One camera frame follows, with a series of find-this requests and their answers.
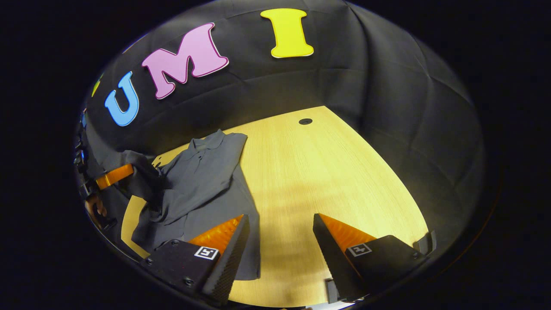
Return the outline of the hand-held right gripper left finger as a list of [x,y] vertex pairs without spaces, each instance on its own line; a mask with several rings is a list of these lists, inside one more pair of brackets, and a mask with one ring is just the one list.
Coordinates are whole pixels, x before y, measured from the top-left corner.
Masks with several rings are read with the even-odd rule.
[[142,269],[179,294],[226,304],[250,235],[247,214],[188,242],[172,239],[142,261]]

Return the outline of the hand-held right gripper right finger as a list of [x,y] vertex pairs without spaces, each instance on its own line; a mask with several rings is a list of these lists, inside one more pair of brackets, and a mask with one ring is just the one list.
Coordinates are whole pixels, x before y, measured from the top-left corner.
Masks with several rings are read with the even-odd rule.
[[313,216],[313,233],[336,287],[337,301],[374,298],[403,286],[436,249],[434,231],[408,245],[392,234],[373,237],[321,213]]

